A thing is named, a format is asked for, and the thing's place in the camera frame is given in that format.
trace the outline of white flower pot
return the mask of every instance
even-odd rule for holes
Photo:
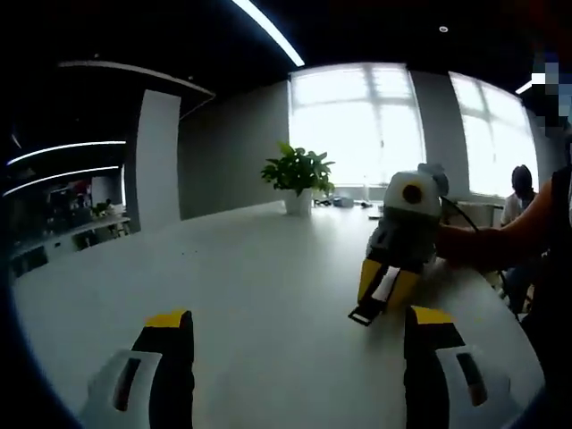
[[[284,192],[284,204],[286,205],[286,214],[295,216],[310,216],[312,209],[312,190],[304,189],[297,196],[295,190],[287,190]]]

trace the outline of person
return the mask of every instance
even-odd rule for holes
[[[520,165],[512,171],[512,189],[514,193],[505,200],[500,226],[514,222],[536,197],[533,176],[526,165]],[[509,308],[515,315],[522,311],[528,288],[538,274],[540,264],[540,256],[534,256],[507,271],[504,291],[509,296]]]
[[[526,211],[507,226],[479,232],[440,225],[437,255],[481,270],[515,266],[547,251],[534,291],[534,303],[522,322],[543,368],[550,409],[560,421],[572,381],[569,364],[569,306],[572,305],[572,166],[555,172]]]

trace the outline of white pillar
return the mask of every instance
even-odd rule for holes
[[[177,96],[151,90],[143,96],[135,154],[141,231],[156,231],[181,220],[177,176],[180,106]]]

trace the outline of green leaves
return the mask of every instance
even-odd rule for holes
[[[269,165],[261,171],[262,179],[273,182],[275,189],[294,189],[298,195],[304,189],[320,189],[328,194],[333,190],[329,181],[331,172],[329,165],[335,164],[330,161],[322,163],[327,157],[327,152],[317,155],[314,151],[303,147],[294,149],[288,143],[278,142],[282,158],[268,158]]]

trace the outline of table surface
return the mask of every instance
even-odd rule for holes
[[[25,241],[16,248],[14,248],[12,254],[10,255],[10,259],[15,259],[16,257],[20,257],[25,253],[34,250],[35,248],[45,246],[46,244],[61,240],[65,237],[81,234],[82,232],[95,230],[97,228],[104,228],[106,226],[115,225],[116,223],[125,223],[128,221],[130,221],[129,217],[122,217],[119,215],[109,215],[97,218],[92,222],[84,223],[80,226],[73,227],[68,231],[59,232],[54,235],[46,235],[45,237],[36,240]]]
[[[309,219],[284,215],[282,204],[205,216],[27,273],[13,288],[16,305],[46,376],[74,412],[89,379],[130,348],[146,317],[183,307],[195,321],[196,427],[401,428],[403,314],[369,328],[347,317],[376,225],[357,207],[318,207]],[[488,283],[437,264],[420,286],[416,303],[451,313],[524,407],[543,375]]]

